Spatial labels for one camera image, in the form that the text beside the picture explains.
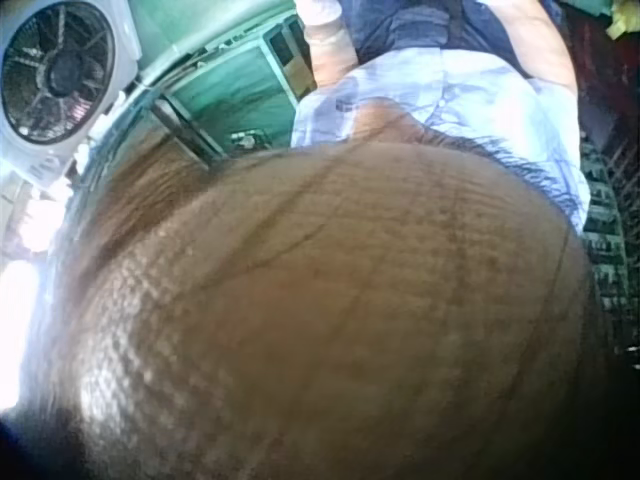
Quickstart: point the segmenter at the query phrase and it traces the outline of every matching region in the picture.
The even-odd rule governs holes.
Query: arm
[[[522,68],[534,78],[567,87],[576,76],[567,47],[538,0],[479,0],[502,22]]]
[[[342,8],[337,0],[296,0],[296,7],[305,24],[316,83],[320,88],[335,85],[358,66]]]

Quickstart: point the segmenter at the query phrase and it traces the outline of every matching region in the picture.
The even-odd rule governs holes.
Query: white fan casing
[[[8,0],[0,3],[0,89],[5,51],[14,34],[31,16],[55,4],[79,3],[60,0]],[[129,85],[138,73],[142,56],[140,42],[128,0],[88,0],[106,17],[114,39],[114,64],[111,81],[100,104],[90,118],[72,136],[59,143],[40,145],[20,137],[10,126],[0,101],[0,160],[13,166],[23,178],[39,188],[47,189],[62,177],[78,145],[86,138],[98,117],[117,99],[118,93]]]

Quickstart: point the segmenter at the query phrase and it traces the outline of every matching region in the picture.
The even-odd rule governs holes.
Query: bright light
[[[20,364],[38,293],[39,275],[29,262],[15,261],[0,275],[0,412],[20,396]]]
[[[35,253],[45,252],[64,221],[64,205],[51,200],[30,200],[27,215],[18,227],[25,247]]]

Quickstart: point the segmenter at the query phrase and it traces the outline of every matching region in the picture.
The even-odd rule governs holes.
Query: skin
[[[611,365],[545,197],[423,145],[208,185],[166,148],[114,180],[34,327],[23,438],[57,478],[590,478]]]

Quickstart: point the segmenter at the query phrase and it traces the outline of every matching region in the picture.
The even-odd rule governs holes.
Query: window
[[[296,45],[298,45],[298,50],[302,54],[302,58],[304,59],[304,63],[307,64],[309,70],[313,70],[311,65],[311,50],[309,48],[309,44],[304,39],[304,32],[302,31],[302,27],[300,23],[296,20],[289,24],[289,29],[291,29],[291,35],[293,35],[293,39],[296,41]]]
[[[271,48],[273,48],[273,52],[276,54],[276,57],[280,60],[280,64],[283,67],[289,65],[291,60],[293,60],[293,53],[291,52],[289,44],[284,38],[282,32],[276,33],[269,43],[271,44]]]

